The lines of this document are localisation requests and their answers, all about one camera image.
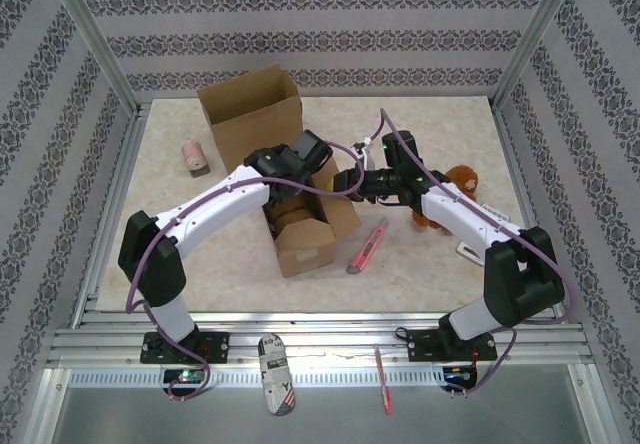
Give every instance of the red pen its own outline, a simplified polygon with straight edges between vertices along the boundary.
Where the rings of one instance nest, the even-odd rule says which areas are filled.
[[[376,364],[378,366],[378,376],[380,376],[380,385],[382,387],[382,404],[384,405],[385,414],[389,415],[391,414],[391,389],[387,386],[387,380],[384,378],[380,348],[377,344],[374,344],[373,348],[376,351]]]

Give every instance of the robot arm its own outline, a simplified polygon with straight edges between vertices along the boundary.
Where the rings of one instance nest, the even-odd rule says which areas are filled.
[[[413,136],[408,131],[399,131],[399,135],[418,156]],[[411,207],[455,234],[485,264],[483,296],[440,320],[439,344],[448,348],[468,346],[485,333],[513,327],[562,301],[564,287],[560,277],[542,259],[503,232],[519,235],[555,261],[545,231],[539,227],[524,230],[497,219],[467,198],[445,175],[432,171],[455,196],[451,197],[424,175],[393,134],[383,136],[382,143],[389,167],[365,172],[363,185],[349,197],[356,202],[365,199],[374,202],[397,196],[399,204]],[[333,189],[351,187],[356,177],[353,169],[339,173],[334,177]],[[468,206],[478,212],[472,212]],[[478,213],[497,221],[499,227],[495,229]]]
[[[138,290],[158,325],[172,340],[193,349],[198,339],[197,326],[182,297],[186,284],[182,260],[206,237],[236,217],[300,192],[290,186],[266,184],[260,179],[277,177],[304,184],[331,154],[331,148],[324,141],[305,131],[291,147],[279,145],[253,152],[222,182],[170,211],[153,218],[138,211],[129,218],[118,265],[131,282],[150,243],[168,226],[148,256]],[[248,179],[256,182],[233,190],[234,184]],[[216,192],[217,196],[208,199]]]

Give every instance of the pink cylinder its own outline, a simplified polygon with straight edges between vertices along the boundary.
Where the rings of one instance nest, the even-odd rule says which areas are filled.
[[[200,174],[203,170],[208,170],[207,158],[204,156],[199,142],[189,139],[182,146],[182,157],[191,175],[194,173]]]

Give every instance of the striped wall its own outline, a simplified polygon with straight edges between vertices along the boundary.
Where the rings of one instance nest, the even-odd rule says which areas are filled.
[[[640,0],[564,0],[503,117],[623,442],[640,442]]]
[[[0,0],[0,443],[69,325],[128,118],[59,0]]]
[[[141,101],[281,63],[304,95],[496,85],[540,0],[86,0]]]

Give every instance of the metal floor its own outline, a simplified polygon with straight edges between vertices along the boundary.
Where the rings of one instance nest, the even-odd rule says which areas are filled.
[[[54,443],[582,443],[589,442],[566,366],[510,366],[467,399],[438,387],[296,388],[284,417],[261,387],[212,389],[169,402],[159,389],[67,390]]]

